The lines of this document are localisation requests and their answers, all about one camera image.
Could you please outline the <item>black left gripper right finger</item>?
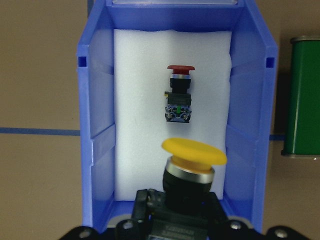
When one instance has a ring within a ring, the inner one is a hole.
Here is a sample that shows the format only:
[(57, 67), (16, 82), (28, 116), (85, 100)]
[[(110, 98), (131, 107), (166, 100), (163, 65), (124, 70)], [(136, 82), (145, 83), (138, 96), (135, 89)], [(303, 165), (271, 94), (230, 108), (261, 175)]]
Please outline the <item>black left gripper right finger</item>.
[(204, 197), (203, 211), (210, 224), (222, 224), (228, 221), (228, 217), (214, 192), (209, 192)]

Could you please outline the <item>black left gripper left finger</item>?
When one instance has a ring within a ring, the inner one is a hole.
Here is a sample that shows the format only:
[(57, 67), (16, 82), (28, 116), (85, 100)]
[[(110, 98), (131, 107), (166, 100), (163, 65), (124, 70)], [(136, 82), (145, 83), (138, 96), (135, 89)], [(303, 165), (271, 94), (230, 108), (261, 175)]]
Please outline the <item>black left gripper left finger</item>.
[(136, 192), (131, 218), (143, 225), (148, 221), (151, 210), (156, 206), (156, 190), (143, 189)]

